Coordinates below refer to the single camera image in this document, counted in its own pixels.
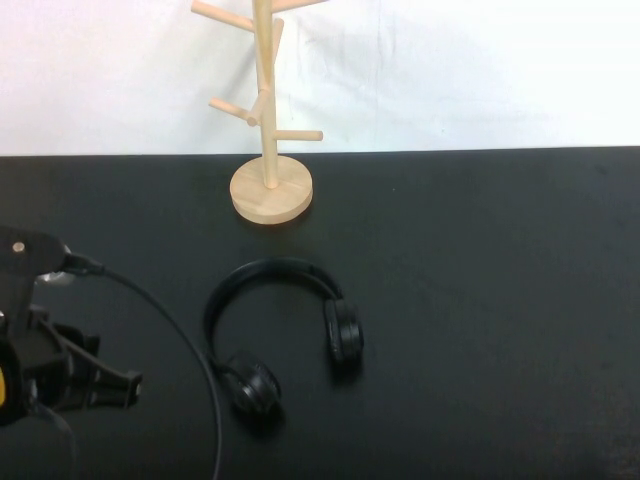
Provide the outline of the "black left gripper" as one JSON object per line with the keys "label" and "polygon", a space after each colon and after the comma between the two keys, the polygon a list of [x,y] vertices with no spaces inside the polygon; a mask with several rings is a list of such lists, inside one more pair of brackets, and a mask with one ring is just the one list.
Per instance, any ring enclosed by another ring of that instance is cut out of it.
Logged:
{"label": "black left gripper", "polygon": [[[13,424],[35,411],[79,409],[76,397],[89,380],[89,363],[97,357],[100,336],[49,320],[49,313],[31,307],[16,329],[1,316],[1,422]],[[97,369],[89,384],[87,406],[130,408],[141,393],[143,375]]]}

